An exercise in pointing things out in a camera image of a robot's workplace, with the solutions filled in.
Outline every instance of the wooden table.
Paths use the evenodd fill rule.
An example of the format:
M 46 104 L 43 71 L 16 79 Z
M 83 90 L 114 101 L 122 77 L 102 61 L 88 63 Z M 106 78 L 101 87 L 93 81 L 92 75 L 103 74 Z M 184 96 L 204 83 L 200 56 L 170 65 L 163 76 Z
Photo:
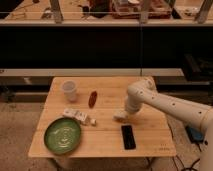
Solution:
M 136 149 L 125 150 L 121 125 L 113 120 L 113 114 L 123 109 L 127 86 L 141 77 L 56 77 L 52 82 L 43 112 L 35 131 L 29 150 L 29 157 L 56 157 L 44 145 L 43 136 L 48 125 L 62 117 L 65 108 L 74 108 L 87 113 L 97 120 L 97 125 L 81 126 L 81 143 L 76 150 L 66 155 L 67 158 L 82 157 L 160 157 L 175 156 L 176 150 L 164 113 L 143 105 L 137 115 L 126 124 L 133 127 Z M 65 80 L 77 84 L 78 100 L 69 102 L 60 91 Z M 97 91 L 98 98 L 93 109 L 88 107 L 92 91 Z

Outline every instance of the cable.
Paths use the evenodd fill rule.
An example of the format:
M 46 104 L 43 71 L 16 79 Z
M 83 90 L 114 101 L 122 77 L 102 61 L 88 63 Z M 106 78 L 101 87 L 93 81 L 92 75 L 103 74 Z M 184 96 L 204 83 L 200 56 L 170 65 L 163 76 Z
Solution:
M 176 158 L 179 160 L 179 162 L 181 163 L 182 165 L 182 168 L 185 168 L 184 164 L 183 164 L 183 161 L 180 159 L 180 157 L 178 155 L 176 155 Z
M 171 125 L 168 123 L 168 127 L 169 127 L 169 129 L 170 129 L 170 132 L 171 132 L 171 135 L 172 135 L 172 139 L 174 138 L 174 134 L 173 134 L 173 131 L 172 131 L 172 127 L 171 127 Z
M 22 9 L 22 8 L 26 8 L 26 7 L 30 7 L 30 6 L 33 6 L 33 5 L 35 5 L 35 3 L 32 3 L 32 4 L 29 4 L 29 5 L 25 5 L 25 6 L 21 6 L 21 7 L 19 7 L 19 8 L 16 8 L 15 10 L 13 10 L 13 11 L 18 11 L 18 10 L 20 10 L 20 9 Z
M 177 166 L 177 163 L 175 162 L 175 158 L 172 157 L 172 160 L 173 160 L 173 163 L 174 163 L 174 166 L 175 166 L 176 170 L 179 171 L 179 168 L 178 168 L 178 166 Z
M 199 144 L 198 142 L 195 143 L 195 144 L 196 144 L 196 146 L 198 147 L 199 151 L 202 152 L 202 149 L 200 148 L 200 144 Z
M 197 169 L 194 168 L 195 164 L 197 164 L 200 161 L 200 158 L 195 160 L 190 167 L 184 168 L 181 171 L 198 171 Z
M 150 160 L 149 160 L 149 157 L 146 157 L 146 160 L 147 160 L 147 162 L 148 162 L 148 167 L 150 168 L 150 171 L 153 171 L 153 169 L 152 169 L 152 164 L 151 164 L 151 162 L 150 162 Z

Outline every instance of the food item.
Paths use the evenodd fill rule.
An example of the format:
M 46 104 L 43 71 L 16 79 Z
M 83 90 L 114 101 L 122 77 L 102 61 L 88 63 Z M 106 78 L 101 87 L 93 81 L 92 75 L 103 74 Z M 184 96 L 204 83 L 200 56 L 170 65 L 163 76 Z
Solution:
M 98 94 L 97 94 L 96 91 L 93 91 L 93 92 L 91 93 L 90 98 L 89 98 L 89 107 L 90 107 L 90 108 L 93 108 L 93 107 L 94 107 L 95 102 L 96 102 L 96 100 L 97 100 L 97 96 L 98 96 Z

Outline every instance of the small white object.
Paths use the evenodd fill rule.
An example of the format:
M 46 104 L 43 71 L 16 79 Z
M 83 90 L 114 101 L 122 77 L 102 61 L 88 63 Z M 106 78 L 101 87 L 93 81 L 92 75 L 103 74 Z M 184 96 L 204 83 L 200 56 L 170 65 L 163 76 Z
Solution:
M 77 112 L 75 118 L 80 121 L 83 125 L 87 125 L 89 121 L 89 116 L 85 113 L 82 113 L 80 111 Z
M 77 121 L 79 121 L 82 125 L 88 125 L 89 123 L 92 126 L 96 125 L 96 120 L 95 119 L 90 119 L 89 115 L 87 115 L 85 113 L 82 113 L 82 112 L 80 112 L 79 110 L 76 110 L 76 109 L 66 108 L 66 109 L 64 109 L 62 115 L 64 117 L 74 118 Z
M 128 113 L 124 110 L 120 110 L 116 114 L 114 114 L 113 118 L 119 121 L 119 120 L 125 120 L 127 119 L 127 117 L 128 117 Z
M 95 119 L 90 119 L 90 124 L 92 126 L 96 126 L 96 120 Z
M 75 82 L 72 80 L 65 81 L 61 85 L 61 90 L 64 92 L 64 95 L 67 97 L 67 99 L 71 102 L 76 101 L 77 99 L 77 88 L 75 85 Z
M 72 108 L 66 108 L 64 109 L 63 116 L 75 118 L 75 115 L 77 114 L 78 110 L 72 109 Z
M 140 3 L 140 1 L 138 1 L 138 0 L 128 0 L 128 2 L 129 2 L 130 4 L 134 4 L 134 5 L 137 5 L 137 4 Z

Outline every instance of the box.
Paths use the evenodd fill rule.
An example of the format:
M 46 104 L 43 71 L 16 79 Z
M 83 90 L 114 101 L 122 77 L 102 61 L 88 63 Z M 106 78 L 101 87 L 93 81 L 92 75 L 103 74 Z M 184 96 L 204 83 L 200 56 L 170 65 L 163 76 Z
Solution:
M 139 18 L 141 4 L 143 3 L 131 4 L 128 0 L 112 0 L 112 16 L 114 18 Z M 149 18 L 169 19 L 171 13 L 172 8 L 164 0 L 151 0 Z

